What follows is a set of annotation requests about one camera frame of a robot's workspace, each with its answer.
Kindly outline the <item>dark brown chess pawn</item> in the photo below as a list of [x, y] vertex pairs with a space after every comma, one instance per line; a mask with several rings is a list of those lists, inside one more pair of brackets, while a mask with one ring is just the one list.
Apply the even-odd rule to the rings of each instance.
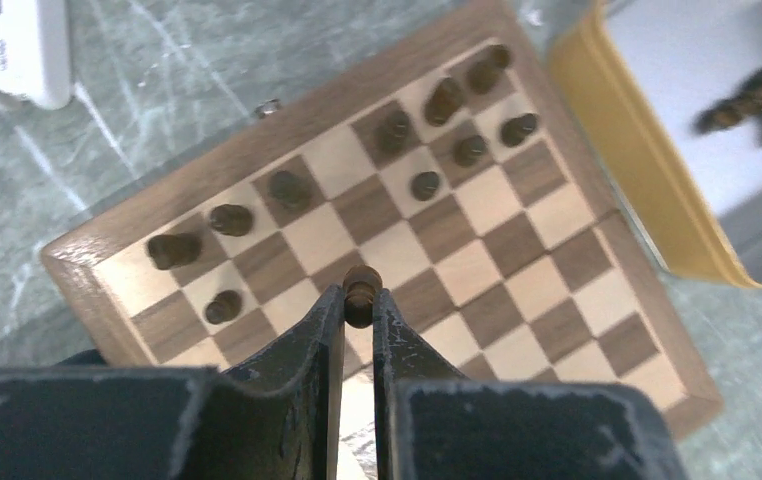
[[377, 148], [393, 155], [402, 151], [412, 130], [410, 117], [403, 110], [386, 115], [376, 129]]
[[454, 146], [453, 162], [462, 168], [472, 167], [478, 163], [487, 150], [486, 140], [481, 135], [462, 138]]
[[236, 290], [223, 290], [205, 306], [204, 318], [209, 324], [219, 325], [234, 320], [242, 310], [242, 294]]
[[440, 187], [441, 178], [436, 171], [420, 172], [410, 181], [411, 196], [420, 202], [426, 202], [434, 198]]

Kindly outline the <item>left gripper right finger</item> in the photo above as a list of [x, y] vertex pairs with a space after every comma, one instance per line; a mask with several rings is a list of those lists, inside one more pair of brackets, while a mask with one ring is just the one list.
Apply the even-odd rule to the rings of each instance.
[[398, 443], [415, 455], [417, 471], [437, 468], [455, 448], [460, 414], [444, 392], [425, 388], [464, 375], [409, 326], [389, 290], [377, 294], [372, 313], [378, 477], [395, 477]]

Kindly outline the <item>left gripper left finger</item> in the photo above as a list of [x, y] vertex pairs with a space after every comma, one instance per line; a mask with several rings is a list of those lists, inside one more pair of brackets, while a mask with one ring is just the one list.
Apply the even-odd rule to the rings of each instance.
[[213, 386], [209, 478], [335, 478], [344, 299], [328, 287], [296, 325]]

